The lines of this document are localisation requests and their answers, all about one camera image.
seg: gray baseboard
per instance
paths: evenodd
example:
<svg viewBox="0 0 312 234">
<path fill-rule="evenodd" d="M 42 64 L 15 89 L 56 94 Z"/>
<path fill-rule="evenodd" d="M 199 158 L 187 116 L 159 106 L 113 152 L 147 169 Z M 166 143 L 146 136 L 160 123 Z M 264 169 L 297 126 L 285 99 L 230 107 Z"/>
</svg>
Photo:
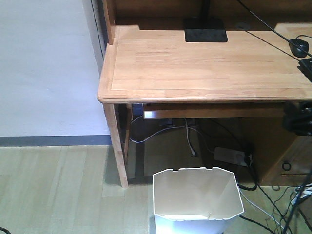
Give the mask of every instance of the gray baseboard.
<svg viewBox="0 0 312 234">
<path fill-rule="evenodd" d="M 112 145 L 110 135 L 0 136 L 0 146 Z"/>
</svg>

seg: black lamp base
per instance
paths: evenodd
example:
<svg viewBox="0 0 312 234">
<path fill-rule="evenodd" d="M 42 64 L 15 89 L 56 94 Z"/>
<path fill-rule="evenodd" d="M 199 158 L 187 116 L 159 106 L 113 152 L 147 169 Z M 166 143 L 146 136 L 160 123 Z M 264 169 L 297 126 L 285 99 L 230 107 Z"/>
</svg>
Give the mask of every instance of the black lamp base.
<svg viewBox="0 0 312 234">
<path fill-rule="evenodd" d="M 224 25 L 221 19 L 209 18 L 203 22 L 198 18 L 184 19 L 186 42 L 227 42 Z"/>
</svg>

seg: desk drawer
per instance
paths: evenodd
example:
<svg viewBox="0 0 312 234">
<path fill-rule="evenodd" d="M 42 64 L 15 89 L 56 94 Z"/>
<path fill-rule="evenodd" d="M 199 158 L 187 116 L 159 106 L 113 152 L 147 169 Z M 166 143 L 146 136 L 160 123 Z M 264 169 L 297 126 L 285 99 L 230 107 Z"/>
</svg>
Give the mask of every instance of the desk drawer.
<svg viewBox="0 0 312 234">
<path fill-rule="evenodd" d="M 144 104 L 144 118 L 282 117 L 283 102 L 221 104 Z"/>
</svg>

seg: trash bin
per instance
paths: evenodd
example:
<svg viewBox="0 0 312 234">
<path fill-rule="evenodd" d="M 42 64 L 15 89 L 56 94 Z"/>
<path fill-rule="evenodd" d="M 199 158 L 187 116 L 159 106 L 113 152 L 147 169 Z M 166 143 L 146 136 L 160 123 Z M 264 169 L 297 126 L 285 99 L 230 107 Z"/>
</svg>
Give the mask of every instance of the trash bin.
<svg viewBox="0 0 312 234">
<path fill-rule="evenodd" d="M 234 173 L 213 167 L 153 175 L 157 234 L 221 234 L 244 212 Z"/>
</svg>

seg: wall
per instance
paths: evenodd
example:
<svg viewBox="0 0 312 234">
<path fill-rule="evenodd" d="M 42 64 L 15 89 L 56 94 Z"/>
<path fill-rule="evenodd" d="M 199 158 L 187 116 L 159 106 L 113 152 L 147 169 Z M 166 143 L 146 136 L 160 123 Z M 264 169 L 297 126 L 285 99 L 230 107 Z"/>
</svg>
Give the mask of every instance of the wall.
<svg viewBox="0 0 312 234">
<path fill-rule="evenodd" d="M 109 134 L 84 1 L 0 1 L 0 137 Z"/>
</svg>

